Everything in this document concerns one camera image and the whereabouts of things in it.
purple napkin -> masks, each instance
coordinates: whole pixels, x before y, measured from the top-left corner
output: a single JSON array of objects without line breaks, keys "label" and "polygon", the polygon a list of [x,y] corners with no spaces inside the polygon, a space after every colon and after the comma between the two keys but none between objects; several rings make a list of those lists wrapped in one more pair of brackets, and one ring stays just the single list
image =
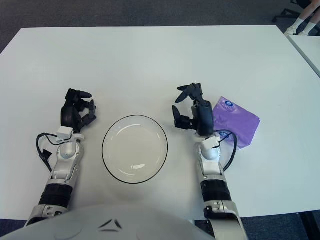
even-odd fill
[{"label": "purple napkin", "polygon": [[[259,126],[260,118],[245,110],[223,96],[213,109],[214,130],[230,130],[237,136],[237,146],[240,149],[251,144],[255,132]],[[221,138],[228,132],[220,132]],[[232,136],[225,139],[228,143],[234,143]]]}]

floor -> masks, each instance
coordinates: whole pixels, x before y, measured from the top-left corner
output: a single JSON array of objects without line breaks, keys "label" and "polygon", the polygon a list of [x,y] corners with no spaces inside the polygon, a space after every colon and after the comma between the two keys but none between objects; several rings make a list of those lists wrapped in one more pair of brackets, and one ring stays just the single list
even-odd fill
[{"label": "floor", "polygon": [[[0,0],[0,52],[21,28],[272,25],[284,8],[301,11],[290,0]],[[284,32],[293,22],[280,19],[277,26]],[[319,224],[320,211],[314,214]],[[308,239],[295,213],[242,220],[251,240]],[[0,237],[24,223],[1,219]]]}]

robotic hand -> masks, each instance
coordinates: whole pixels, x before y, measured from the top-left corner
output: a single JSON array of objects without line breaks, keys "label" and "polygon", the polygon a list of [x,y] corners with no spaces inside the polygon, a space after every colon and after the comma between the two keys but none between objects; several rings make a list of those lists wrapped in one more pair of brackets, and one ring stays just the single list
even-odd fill
[{"label": "robotic hand", "polygon": [[[231,165],[237,149],[236,135],[226,129],[214,130],[212,105],[203,99],[200,83],[192,83],[177,88],[183,91],[175,101],[180,103],[188,96],[193,100],[193,119],[180,115],[172,106],[174,125],[180,129],[196,130],[197,173],[204,201],[204,216],[208,220],[196,220],[195,225],[216,239],[247,239],[237,206],[232,201],[224,171]],[[220,140],[219,132],[229,132]],[[232,135],[234,149],[230,161],[222,168],[220,143]]]},{"label": "robotic hand", "polygon": [[[68,211],[71,194],[79,174],[79,162],[84,155],[81,141],[85,138],[80,131],[96,119],[94,100],[90,102],[83,100],[91,97],[90,93],[69,89],[65,96],[65,104],[61,109],[61,126],[57,134],[38,135],[36,147],[51,175],[39,204],[34,207],[26,226]],[[85,108],[89,110],[89,113],[81,117],[79,112]],[[51,152],[47,150],[41,152],[39,147],[39,139],[44,136],[51,144],[59,146],[56,152],[57,162],[53,170],[48,162]],[[56,143],[51,142],[48,136],[56,137]]]}]

white table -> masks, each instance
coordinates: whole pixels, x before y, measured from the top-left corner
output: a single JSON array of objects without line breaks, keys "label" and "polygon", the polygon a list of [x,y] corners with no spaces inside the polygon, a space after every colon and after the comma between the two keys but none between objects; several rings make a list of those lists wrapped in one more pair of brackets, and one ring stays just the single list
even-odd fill
[{"label": "white table", "polygon": [[[319,78],[275,26],[22,29],[0,55],[0,81],[0,218],[26,220],[38,204],[49,172],[36,137],[60,126],[68,88],[91,93],[97,105],[96,122],[81,131],[71,208],[140,202],[203,216],[194,132],[174,127],[171,108],[176,87],[192,82],[213,106],[224,96],[261,118],[226,172],[241,217],[320,209]],[[191,117],[191,104],[180,103],[181,113]],[[134,114],[160,123],[169,147],[156,177],[130,185],[106,170],[102,142]],[[222,150],[225,161],[230,149]]]},{"label": "white table", "polygon": [[289,36],[289,40],[320,77],[320,36]]}]

black cable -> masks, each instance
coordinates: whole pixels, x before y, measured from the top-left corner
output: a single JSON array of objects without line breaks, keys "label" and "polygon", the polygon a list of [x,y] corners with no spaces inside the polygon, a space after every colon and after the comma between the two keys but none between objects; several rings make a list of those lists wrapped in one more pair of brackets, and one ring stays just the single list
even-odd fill
[{"label": "black cable", "polygon": [[[47,150],[45,150],[45,149],[44,149],[43,152],[42,152],[41,149],[40,149],[40,147],[39,147],[39,140],[40,140],[40,138],[42,138],[42,137],[44,137],[44,136],[45,136],[45,137],[48,139],[48,141],[49,141],[52,145],[54,145],[54,146],[62,145],[62,144],[64,144],[65,142],[53,143],[53,142],[49,139],[48,136],[57,137],[57,135],[54,135],[54,134],[51,134],[51,133],[45,133],[45,132],[43,132],[43,133],[39,134],[39,135],[36,137],[36,149],[37,149],[37,151],[38,151],[38,153],[39,153],[39,156],[40,156],[41,160],[43,161],[43,163],[46,165],[46,167],[49,169],[49,171],[50,171],[50,173],[51,173],[51,172],[52,172],[52,168],[51,168],[51,166],[50,166],[50,164],[49,164],[49,162],[48,162],[48,159],[49,159],[49,157],[52,155],[52,153],[49,152],[49,151],[47,151]],[[71,138],[72,138],[72,133],[71,133],[70,137],[67,138],[67,139],[64,139],[64,141],[68,141],[68,140],[70,140]]]},{"label": "black cable", "polygon": [[220,146],[220,143],[222,141],[224,141],[227,137],[229,137],[230,135],[233,136],[233,151],[232,151],[232,154],[231,154],[231,157],[230,157],[230,160],[226,163],[226,165],[223,167],[223,171],[225,172],[232,164],[232,162],[234,161],[234,158],[235,158],[235,155],[236,155],[236,151],[237,151],[237,144],[238,144],[238,139],[237,139],[237,136],[236,134],[234,134],[232,131],[230,130],[226,130],[226,129],[221,129],[221,130],[216,130],[216,131],[213,131],[214,133],[220,133],[220,132],[228,132],[230,134],[228,134],[227,136],[225,136],[222,140],[219,141],[219,146]]}]

